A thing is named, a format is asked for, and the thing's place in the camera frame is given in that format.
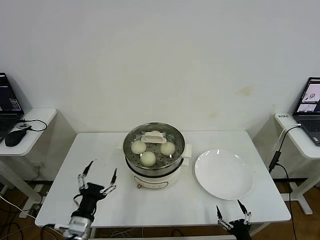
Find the computer mouse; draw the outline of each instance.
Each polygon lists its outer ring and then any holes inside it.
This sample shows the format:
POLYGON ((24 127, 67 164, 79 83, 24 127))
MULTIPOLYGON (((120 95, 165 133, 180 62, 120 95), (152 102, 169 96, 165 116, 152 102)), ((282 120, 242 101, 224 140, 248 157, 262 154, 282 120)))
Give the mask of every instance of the computer mouse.
POLYGON ((26 133, 27 129, 10 132, 4 139, 5 145, 7 147, 14 147, 18 145, 18 143, 20 143, 26 133))

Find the white plate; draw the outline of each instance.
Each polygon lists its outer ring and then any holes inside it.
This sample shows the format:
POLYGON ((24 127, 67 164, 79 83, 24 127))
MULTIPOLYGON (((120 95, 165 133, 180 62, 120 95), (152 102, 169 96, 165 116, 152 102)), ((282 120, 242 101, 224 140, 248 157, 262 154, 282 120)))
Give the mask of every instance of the white plate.
POLYGON ((201 186, 220 199, 240 199, 254 185, 252 168, 238 155, 223 149, 202 153, 195 162, 194 172, 201 186))

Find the wooden floor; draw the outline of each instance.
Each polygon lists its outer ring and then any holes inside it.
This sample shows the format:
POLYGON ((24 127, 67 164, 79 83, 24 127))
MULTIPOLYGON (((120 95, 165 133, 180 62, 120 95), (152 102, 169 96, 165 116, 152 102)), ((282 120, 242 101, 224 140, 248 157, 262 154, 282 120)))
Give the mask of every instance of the wooden floor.
MULTIPOLYGON (((288 192, 288 185, 286 183, 277 183, 276 184, 281 193, 288 192)), ((41 194, 46 195, 46 192, 49 190, 50 186, 46 185, 41 194)), ((5 197, 12 203, 20 206, 26 196, 17 189, 7 190, 5 197)), ((292 202, 292 210, 294 217, 294 224, 296 229, 296 235, 298 240, 320 240, 320 190, 313 187, 306 194, 305 197, 313 210, 313 215, 305 215, 301 210, 297 202, 292 202)), ((26 226, 34 225, 34 220, 31 217, 28 218, 19 218, 19 214, 9 213, 9 205, 3 200, 0 200, 0 240, 3 237, 8 235, 8 226, 6 224, 17 223, 20 228, 26 226)), ((16 209, 11 207, 11 211, 15 212, 16 209)), ((115 238, 138 238, 143 236, 146 237, 171 237, 172 233, 175 237, 180 237, 181 234, 174 229, 180 230, 184 236, 212 236, 212 235, 225 235, 227 234, 223 228, 219 226, 195 226, 195 227, 145 227, 143 228, 143 233, 141 228, 134 228, 126 233, 117 234, 115 238)), ((12 224, 10 233, 17 231, 17 225, 12 224)), ((96 232, 96 238, 108 238, 112 233, 117 233, 117 231, 122 232, 129 230, 129 228, 103 228, 98 229, 96 232)), ((54 233, 50 229, 47 230, 51 234, 54 234, 56 239, 62 240, 63 238, 54 233)), ((40 240, 41 229, 37 226, 30 226, 23 231, 25 240, 40 240)), ((8 237, 8 240, 21 240, 22 236, 20 233, 15 233, 8 237)), ((53 240, 54 237, 48 233, 44 233, 44 240, 53 240)), ((258 232, 252 237, 253 240, 294 240, 293 229, 291 221, 281 222, 281 223, 272 223, 262 231, 258 232)))

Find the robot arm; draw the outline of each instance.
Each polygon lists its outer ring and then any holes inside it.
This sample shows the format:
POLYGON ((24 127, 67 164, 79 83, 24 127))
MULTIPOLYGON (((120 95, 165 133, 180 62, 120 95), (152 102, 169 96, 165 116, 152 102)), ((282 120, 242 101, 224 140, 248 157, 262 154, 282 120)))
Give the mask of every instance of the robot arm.
POLYGON ((110 185, 107 187, 86 182, 90 164, 84 169, 82 174, 78 175, 79 192, 82 200, 76 211, 71 214, 71 220, 68 225, 48 224, 47 227, 54 228, 63 232, 65 240, 87 240, 91 234, 91 224, 94 221, 97 210, 97 202, 106 198, 113 190, 116 189, 117 168, 114 170, 110 185))
POLYGON ((222 214, 216 206, 216 212, 218 217, 218 224, 222 226, 228 233, 234 235, 237 240, 251 240, 249 230, 251 227, 251 212, 247 211, 246 207, 238 200, 238 204, 244 214, 244 219, 238 219, 230 222, 226 222, 222 214))

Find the black cable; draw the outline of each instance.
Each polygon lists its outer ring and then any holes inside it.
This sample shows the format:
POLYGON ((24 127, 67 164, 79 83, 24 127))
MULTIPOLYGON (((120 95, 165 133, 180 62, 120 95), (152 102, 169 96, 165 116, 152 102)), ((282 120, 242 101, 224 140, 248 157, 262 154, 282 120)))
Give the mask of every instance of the black cable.
POLYGON ((40 231, 41 240, 44 240, 44 239, 45 239, 44 229, 45 229, 45 228, 53 229, 54 227, 55 227, 54 224, 46 224, 46 225, 44 225, 44 226, 41 228, 41 231, 40 231))
POLYGON ((21 227, 18 225, 18 223, 16 223, 16 222, 8 223, 8 224, 1 225, 1 227, 9 226, 9 225, 12 225, 12 224, 15 224, 17 226, 18 230, 20 230, 21 240, 23 240, 24 239, 24 234, 22 233, 21 227))
MULTIPOLYGON (((26 203, 27 200, 28 200, 28 197, 19 205, 19 208, 20 208, 20 209, 23 207, 23 205, 26 203)), ((14 221, 17 213, 20 213, 20 211, 16 211, 16 212, 14 213, 13 218, 11 219, 11 222, 10 222, 9 227, 8 227, 7 235, 10 234, 10 229, 11 229, 12 224, 14 224, 13 221, 14 221)))
POLYGON ((290 128, 289 130, 287 130, 287 131, 285 132, 285 134, 284 134, 284 136, 283 136, 283 139, 282 139, 282 142, 281 142, 281 145, 280 145, 278 151, 275 151, 275 153, 274 153, 274 155, 273 155, 273 158, 272 158, 272 160, 271 160, 271 162, 270 162, 270 164, 269 164, 269 173, 271 173, 271 171, 275 168, 277 162, 279 162, 279 158, 280 158, 280 155, 281 155, 281 148, 282 148, 282 146, 283 146, 283 144, 284 144, 284 142, 285 142, 285 139, 286 139, 286 136, 287 136, 288 132, 289 132, 290 130, 292 130, 292 129, 300 128, 300 127, 301 127, 301 125, 299 125, 299 126, 294 126, 294 127, 290 128))
MULTIPOLYGON (((5 200, 9 201, 3 194, 1 194, 1 196, 2 196, 5 200)), ((11 212, 11 205, 10 205, 9 203, 7 203, 7 204, 8 204, 8 206, 9 206, 9 212, 11 212)), ((6 225, 6 224, 8 223, 9 217, 10 217, 10 213, 9 213, 8 216, 6 217, 6 220, 5 220, 4 225, 6 225)), ((0 236, 2 235, 2 233, 3 233, 4 230, 5 230, 5 227, 3 227, 3 228, 1 229, 1 231, 0 231, 0 236)))
POLYGON ((281 145, 280 145, 280 147, 279 147, 278 152, 280 152, 280 150, 281 150, 281 148, 282 148, 282 145, 284 144, 284 141, 285 141, 285 138, 286 138, 286 135, 288 134, 288 132, 289 132, 290 130, 292 130, 292 129, 300 128, 300 127, 301 127, 301 125, 300 125, 300 126, 294 126, 294 127, 290 128, 288 131, 285 132, 285 134, 284 134, 284 136, 283 136, 283 139, 282 139, 282 142, 281 142, 281 145))
MULTIPOLYGON (((32 210, 36 210, 36 208, 25 209, 23 211, 32 211, 32 210)), ((18 211, 8 211, 8 210, 2 209, 2 208, 0 208, 0 211, 3 211, 5 213, 10 213, 10 214, 15 214, 15 213, 21 212, 20 210, 18 210, 18 211)))
POLYGON ((25 123, 25 122, 40 122, 40 123, 43 123, 45 125, 45 128, 44 129, 40 129, 40 130, 32 129, 31 127, 29 127, 28 130, 30 130, 30 131, 42 132, 42 131, 44 131, 44 130, 46 130, 48 128, 48 125, 44 121, 41 121, 39 119, 26 120, 25 118, 23 118, 20 121, 18 121, 18 123, 25 123))
POLYGON ((290 206, 290 213, 291 213, 291 222, 292 222, 292 229, 293 229, 293 233, 294 233, 294 239, 297 240, 297 235, 296 235, 296 228, 295 228, 295 221, 294 221, 294 215, 292 213, 292 207, 291 207, 291 188, 290 188, 290 180, 289 180, 289 175, 287 170, 285 169, 284 166, 282 166, 281 164, 277 163, 277 166, 280 166, 283 168, 283 170, 285 171, 286 174, 286 179, 288 181, 288 187, 289 187, 289 206, 290 206))
POLYGON ((185 236, 179 229, 174 229, 174 230, 172 231, 172 233, 171 233, 171 237, 174 236, 175 231, 178 231, 178 232, 181 234, 182 237, 185 236))
POLYGON ((72 237, 67 238, 66 240, 71 240, 71 239, 75 239, 78 235, 73 235, 72 237))
POLYGON ((37 175, 36 175, 33 179, 31 179, 31 180, 29 180, 29 181, 26 181, 25 183, 26 183, 26 184, 29 184, 31 181, 37 179, 39 176, 40 176, 40 167, 38 167, 38 173, 37 173, 37 175))

